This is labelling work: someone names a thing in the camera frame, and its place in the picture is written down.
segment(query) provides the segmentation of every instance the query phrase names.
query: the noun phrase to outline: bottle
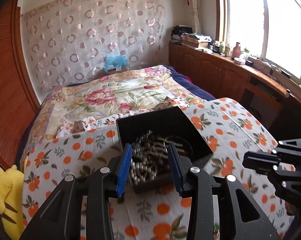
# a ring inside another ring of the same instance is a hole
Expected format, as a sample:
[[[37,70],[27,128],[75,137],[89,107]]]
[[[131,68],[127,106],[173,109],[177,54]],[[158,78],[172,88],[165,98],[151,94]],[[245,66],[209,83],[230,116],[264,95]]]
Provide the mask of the bottle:
[[[221,42],[221,43],[219,44],[219,53],[224,53],[224,49],[225,49],[224,43]]]
[[[240,50],[240,43],[236,42],[236,46],[233,48],[233,53],[231,55],[231,58],[234,59],[235,57],[239,57],[241,53],[242,51]]]
[[[226,46],[225,46],[225,57],[230,57],[230,46],[229,46],[229,44],[227,44]]]

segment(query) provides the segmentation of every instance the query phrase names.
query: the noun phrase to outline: jar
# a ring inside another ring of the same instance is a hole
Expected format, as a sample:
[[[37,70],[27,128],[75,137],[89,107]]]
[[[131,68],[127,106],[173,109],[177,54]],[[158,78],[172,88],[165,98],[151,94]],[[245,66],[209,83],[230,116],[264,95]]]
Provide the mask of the jar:
[[[230,57],[230,46],[229,46],[229,44],[227,44],[226,46],[225,46],[225,57]]]
[[[224,53],[224,50],[225,50],[224,43],[221,42],[221,43],[219,44],[219,53]]]

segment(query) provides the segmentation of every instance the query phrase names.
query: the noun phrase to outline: cardboard box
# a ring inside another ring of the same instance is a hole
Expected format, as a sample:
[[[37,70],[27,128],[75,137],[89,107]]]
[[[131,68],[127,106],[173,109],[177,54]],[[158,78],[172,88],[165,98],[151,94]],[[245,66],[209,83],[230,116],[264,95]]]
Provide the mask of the cardboard box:
[[[186,140],[192,147],[193,154],[190,160],[194,166],[203,168],[212,156],[212,151],[205,140],[179,107],[170,107],[117,119],[116,125],[122,151],[126,143],[135,142],[138,137],[151,130],[154,135],[160,135],[162,138],[174,135]],[[170,172],[158,175],[155,180],[146,181],[139,185],[132,182],[130,175],[128,178],[137,193],[173,182]]]

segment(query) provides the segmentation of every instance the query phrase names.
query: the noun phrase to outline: small container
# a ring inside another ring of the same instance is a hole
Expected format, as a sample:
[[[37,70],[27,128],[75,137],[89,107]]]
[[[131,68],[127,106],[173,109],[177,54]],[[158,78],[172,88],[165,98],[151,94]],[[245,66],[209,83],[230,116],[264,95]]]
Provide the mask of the small container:
[[[252,67],[254,65],[254,63],[249,60],[246,60],[245,65]]]
[[[240,43],[236,42],[236,46],[233,48],[233,53],[231,55],[231,58],[234,59],[236,57],[239,57],[241,53],[242,51],[240,50]]]
[[[248,57],[249,57],[249,50],[247,48],[244,49],[244,52],[243,52],[243,58],[244,60],[248,60]]]
[[[219,44],[219,53],[224,53],[224,51],[225,51],[225,45],[223,42],[221,42]]]
[[[230,54],[230,46],[229,46],[229,44],[227,44],[225,46],[225,57],[230,57],[230,56],[231,56],[231,54]]]

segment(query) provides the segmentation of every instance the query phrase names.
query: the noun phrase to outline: cabinet door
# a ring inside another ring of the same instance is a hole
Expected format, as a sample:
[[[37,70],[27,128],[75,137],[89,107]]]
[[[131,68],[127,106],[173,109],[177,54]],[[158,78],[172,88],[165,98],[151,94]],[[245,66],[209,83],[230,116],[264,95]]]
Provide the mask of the cabinet door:
[[[201,89],[212,94],[214,97],[219,97],[219,78],[218,78],[218,67],[211,60],[200,59],[199,68],[194,79],[194,84]]]
[[[184,68],[184,55],[178,49],[170,47],[169,65],[172,66],[178,73],[182,73]]]
[[[193,54],[184,54],[184,67],[181,72],[183,75],[189,77],[192,81],[196,78],[196,57]]]
[[[240,66],[221,66],[219,97],[228,97],[240,101],[248,80],[248,74]]]

